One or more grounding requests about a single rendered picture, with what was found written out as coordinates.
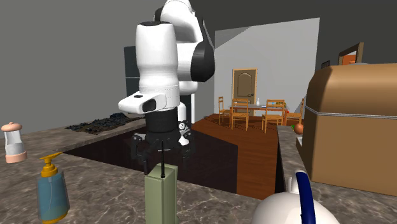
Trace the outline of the wooden chair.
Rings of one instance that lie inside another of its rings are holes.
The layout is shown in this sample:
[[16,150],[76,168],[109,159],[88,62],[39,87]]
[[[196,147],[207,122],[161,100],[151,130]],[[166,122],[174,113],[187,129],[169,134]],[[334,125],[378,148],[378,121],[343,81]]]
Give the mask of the wooden chair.
[[[235,110],[241,106],[245,109],[245,112],[239,113]],[[246,122],[246,130],[248,128],[249,121],[249,112],[248,112],[248,100],[247,99],[232,99],[232,105],[230,107],[230,126],[233,129],[235,127],[235,121],[245,121]]]
[[285,100],[268,99],[265,105],[265,114],[262,115],[261,129],[264,133],[267,132],[267,125],[274,123],[282,125],[285,114]]
[[286,113],[284,124],[287,125],[288,120],[297,120],[299,124],[302,123],[302,115],[304,109],[304,99],[302,99],[300,104],[300,111],[298,113]]
[[218,97],[218,109],[219,124],[221,124],[221,122],[224,122],[225,116],[228,116],[228,118],[231,119],[231,112],[229,109],[225,109],[225,104],[222,96]]

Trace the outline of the brown doorway frame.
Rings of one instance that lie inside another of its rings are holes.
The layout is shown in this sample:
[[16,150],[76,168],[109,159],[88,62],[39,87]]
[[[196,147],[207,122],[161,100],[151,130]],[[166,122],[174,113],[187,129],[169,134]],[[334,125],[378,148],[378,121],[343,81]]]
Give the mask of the brown doorway frame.
[[362,62],[364,42],[343,50],[338,55],[338,65],[356,64]]

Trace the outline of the wooden door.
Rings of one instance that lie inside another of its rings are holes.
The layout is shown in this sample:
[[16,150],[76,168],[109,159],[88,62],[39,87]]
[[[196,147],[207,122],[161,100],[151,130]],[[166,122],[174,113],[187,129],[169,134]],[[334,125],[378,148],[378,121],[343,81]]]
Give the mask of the wooden door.
[[232,98],[256,104],[257,68],[233,69]]

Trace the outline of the dining table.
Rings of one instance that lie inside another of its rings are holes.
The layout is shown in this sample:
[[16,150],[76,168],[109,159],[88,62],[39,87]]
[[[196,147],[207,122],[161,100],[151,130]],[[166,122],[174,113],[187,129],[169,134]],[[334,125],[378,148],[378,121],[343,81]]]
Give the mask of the dining table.
[[[264,105],[262,105],[262,104],[254,104],[254,105],[249,104],[249,106],[248,106],[248,111],[249,111],[249,110],[253,110],[253,111],[255,111],[255,110],[265,111],[265,104],[264,104]],[[286,109],[285,109],[284,121],[285,121],[286,113],[287,113],[287,107],[286,107]]]

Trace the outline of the green box with black stick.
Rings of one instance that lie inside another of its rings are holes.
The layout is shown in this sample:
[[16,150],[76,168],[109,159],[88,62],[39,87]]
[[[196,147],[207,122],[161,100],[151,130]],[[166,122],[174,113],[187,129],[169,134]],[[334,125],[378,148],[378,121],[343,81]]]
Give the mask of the green box with black stick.
[[144,177],[145,224],[179,224],[177,216],[178,167],[164,163],[164,143],[161,142],[162,160]]

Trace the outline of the black cooktop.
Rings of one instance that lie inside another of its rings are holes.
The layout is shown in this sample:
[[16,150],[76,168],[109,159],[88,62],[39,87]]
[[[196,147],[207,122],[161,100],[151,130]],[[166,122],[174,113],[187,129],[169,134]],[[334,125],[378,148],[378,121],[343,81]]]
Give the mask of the black cooktop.
[[127,123],[140,119],[143,118],[141,116],[130,118],[124,113],[113,113],[109,116],[109,118],[95,119],[90,123],[83,122],[77,125],[70,125],[66,127],[66,129],[73,130],[75,132],[86,132],[89,134],[98,135],[101,132],[113,130]]

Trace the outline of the blue soap dispenser, yellow pump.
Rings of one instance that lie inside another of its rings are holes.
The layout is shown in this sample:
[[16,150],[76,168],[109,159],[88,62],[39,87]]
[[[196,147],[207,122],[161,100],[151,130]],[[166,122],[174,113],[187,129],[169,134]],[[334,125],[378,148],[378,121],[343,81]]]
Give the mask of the blue soap dispenser, yellow pump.
[[64,219],[70,209],[64,171],[52,164],[52,160],[62,154],[53,153],[45,157],[45,166],[36,177],[38,218],[42,224],[55,224]]

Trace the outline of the brown bread box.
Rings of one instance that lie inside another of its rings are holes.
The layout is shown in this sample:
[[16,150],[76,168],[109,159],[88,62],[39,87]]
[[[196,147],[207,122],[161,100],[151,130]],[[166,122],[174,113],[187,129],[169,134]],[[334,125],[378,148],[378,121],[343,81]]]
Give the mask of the brown bread box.
[[397,196],[397,63],[316,71],[298,152],[313,182]]

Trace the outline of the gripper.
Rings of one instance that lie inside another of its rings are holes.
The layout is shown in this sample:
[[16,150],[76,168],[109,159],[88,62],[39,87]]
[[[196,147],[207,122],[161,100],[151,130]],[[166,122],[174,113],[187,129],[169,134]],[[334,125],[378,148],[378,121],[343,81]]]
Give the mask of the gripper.
[[183,169],[187,169],[190,157],[196,152],[191,130],[178,127],[178,109],[156,111],[145,114],[146,135],[134,133],[130,138],[130,157],[137,160],[143,172],[149,174],[149,157],[153,150],[177,150],[183,157]]

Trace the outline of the dark refrigerator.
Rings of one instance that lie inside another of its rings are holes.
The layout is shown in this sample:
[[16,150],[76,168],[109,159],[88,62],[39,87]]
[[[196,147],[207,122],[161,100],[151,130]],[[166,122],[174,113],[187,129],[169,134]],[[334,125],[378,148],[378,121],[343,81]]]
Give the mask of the dark refrigerator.
[[136,47],[126,46],[124,48],[125,59],[125,78],[127,96],[136,93],[139,90],[139,70],[136,61]]

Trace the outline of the pink and white grinder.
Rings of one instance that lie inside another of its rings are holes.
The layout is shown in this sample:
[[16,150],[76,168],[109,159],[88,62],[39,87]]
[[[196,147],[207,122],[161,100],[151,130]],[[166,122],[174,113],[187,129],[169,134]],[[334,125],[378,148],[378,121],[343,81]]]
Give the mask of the pink and white grinder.
[[27,152],[20,135],[21,129],[21,124],[13,122],[1,127],[5,136],[5,159],[9,164],[21,162],[27,159]]

